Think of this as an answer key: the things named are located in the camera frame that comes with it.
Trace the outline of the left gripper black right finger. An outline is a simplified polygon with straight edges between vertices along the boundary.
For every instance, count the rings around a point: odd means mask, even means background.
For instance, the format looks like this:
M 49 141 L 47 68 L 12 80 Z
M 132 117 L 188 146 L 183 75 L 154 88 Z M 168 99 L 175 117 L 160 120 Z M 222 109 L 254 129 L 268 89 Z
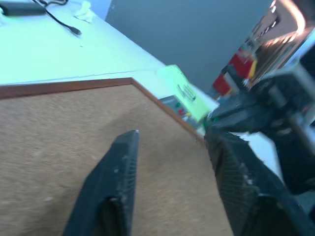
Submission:
M 248 142 L 208 128 L 205 144 L 234 236 L 315 236 L 315 223 Z

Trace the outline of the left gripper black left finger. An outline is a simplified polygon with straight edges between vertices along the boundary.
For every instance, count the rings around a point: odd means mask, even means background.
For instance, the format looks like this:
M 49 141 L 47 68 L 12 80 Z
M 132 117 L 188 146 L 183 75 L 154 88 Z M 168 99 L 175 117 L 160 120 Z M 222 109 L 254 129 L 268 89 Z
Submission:
M 86 177 L 63 236 L 131 236 L 139 131 L 115 138 Z

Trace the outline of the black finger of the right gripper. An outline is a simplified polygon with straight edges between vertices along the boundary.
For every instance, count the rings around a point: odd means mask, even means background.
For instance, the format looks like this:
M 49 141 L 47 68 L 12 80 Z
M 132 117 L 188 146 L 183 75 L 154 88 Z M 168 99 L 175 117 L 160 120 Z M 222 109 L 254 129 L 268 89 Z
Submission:
M 210 118 L 222 118 L 256 104 L 256 99 L 250 94 L 233 94 L 220 100 L 219 106 L 211 113 Z
M 213 132 L 235 132 L 256 133 L 267 126 L 267 116 L 218 116 L 211 117 L 208 125 L 208 133 Z

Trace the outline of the red box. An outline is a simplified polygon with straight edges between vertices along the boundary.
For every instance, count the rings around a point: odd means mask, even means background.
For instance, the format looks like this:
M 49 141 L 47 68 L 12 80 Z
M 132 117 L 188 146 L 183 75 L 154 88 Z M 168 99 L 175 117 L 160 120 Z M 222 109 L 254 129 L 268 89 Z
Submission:
M 256 71 L 257 58 L 255 53 L 239 48 L 238 52 L 232 57 L 228 65 L 231 65 L 236 70 L 238 76 L 243 79 L 251 79 Z M 231 88 L 225 80 L 223 72 L 216 78 L 212 87 L 219 95 L 226 95 L 231 92 Z

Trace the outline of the green box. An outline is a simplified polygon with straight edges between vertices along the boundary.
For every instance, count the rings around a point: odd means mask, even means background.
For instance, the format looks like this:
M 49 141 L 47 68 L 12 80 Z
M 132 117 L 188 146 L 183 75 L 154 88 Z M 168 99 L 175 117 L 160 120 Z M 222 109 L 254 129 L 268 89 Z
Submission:
M 173 95 L 197 122 L 201 122 L 219 105 L 214 99 L 193 86 L 178 66 L 165 66 L 159 69 L 157 74 L 164 79 Z

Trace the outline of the grey pushpin tray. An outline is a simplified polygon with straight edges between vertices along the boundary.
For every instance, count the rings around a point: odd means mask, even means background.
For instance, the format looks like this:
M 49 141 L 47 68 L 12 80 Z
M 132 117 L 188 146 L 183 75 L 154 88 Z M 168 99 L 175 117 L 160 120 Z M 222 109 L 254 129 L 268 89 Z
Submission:
M 197 129 L 199 127 L 198 122 L 195 120 L 195 118 L 192 116 L 191 117 L 186 117 L 186 113 L 190 113 L 185 106 L 174 96 L 168 96 L 160 99 L 160 102 L 162 102 L 165 106 L 170 108 L 174 113 L 176 113 L 184 122 L 188 123 L 190 126 L 194 127 Z M 179 103 L 180 106 L 178 108 L 175 107 L 175 104 Z M 180 109 L 185 110 L 185 114 L 183 116 L 178 114 L 178 111 Z

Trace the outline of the crumpled white tissue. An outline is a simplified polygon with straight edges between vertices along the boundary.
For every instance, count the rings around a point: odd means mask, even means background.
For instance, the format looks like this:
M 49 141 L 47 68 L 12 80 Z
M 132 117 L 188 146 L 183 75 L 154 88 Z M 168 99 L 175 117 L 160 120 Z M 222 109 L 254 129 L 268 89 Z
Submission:
M 91 3 L 88 0 L 83 0 L 81 8 L 74 13 L 74 17 L 78 20 L 91 23 L 95 14 L 91 10 Z

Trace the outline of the black flat device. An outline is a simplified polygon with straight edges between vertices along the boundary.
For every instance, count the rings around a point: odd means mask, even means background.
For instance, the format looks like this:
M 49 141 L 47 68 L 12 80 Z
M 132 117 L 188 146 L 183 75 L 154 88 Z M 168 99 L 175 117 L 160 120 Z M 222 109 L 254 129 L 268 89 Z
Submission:
M 45 15 L 46 9 L 36 2 L 0 0 L 0 10 L 4 16 Z

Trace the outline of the cork board with wooden frame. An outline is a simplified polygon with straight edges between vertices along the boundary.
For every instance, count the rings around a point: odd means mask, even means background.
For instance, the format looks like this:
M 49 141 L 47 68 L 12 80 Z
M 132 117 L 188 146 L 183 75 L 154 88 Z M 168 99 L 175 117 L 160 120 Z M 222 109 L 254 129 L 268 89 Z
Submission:
M 62 236 L 85 178 L 130 130 L 132 236 L 233 236 L 204 144 L 133 85 L 0 100 L 0 236 Z

